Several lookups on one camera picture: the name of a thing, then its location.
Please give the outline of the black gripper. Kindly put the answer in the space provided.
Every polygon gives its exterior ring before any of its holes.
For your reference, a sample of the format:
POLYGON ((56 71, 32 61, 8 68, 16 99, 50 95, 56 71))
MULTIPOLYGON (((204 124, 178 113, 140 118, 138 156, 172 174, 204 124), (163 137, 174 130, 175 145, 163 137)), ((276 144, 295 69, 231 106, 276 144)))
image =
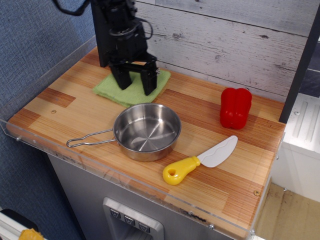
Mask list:
POLYGON ((108 34, 114 40, 114 49, 108 53, 110 69, 118 86, 125 90, 132 84, 130 71, 133 62, 144 62, 140 78, 144 94, 149 96, 157 88, 157 79, 160 69, 157 68, 157 58, 148 53, 147 40, 151 37, 145 35, 142 21, 132 21, 124 29, 112 28, 108 34))

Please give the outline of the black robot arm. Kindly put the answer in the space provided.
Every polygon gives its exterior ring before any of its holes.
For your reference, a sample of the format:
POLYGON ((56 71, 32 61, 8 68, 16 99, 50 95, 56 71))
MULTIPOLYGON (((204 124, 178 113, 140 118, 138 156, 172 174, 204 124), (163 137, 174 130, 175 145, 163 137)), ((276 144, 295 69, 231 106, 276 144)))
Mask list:
POLYGON ((53 3, 71 16, 81 16, 91 6, 100 66, 110 67, 122 90, 132 84, 131 72, 140 74, 145 95, 157 88, 157 58, 148 53, 146 20, 136 17, 134 1, 85 0, 75 11, 62 8, 57 0, 53 3))

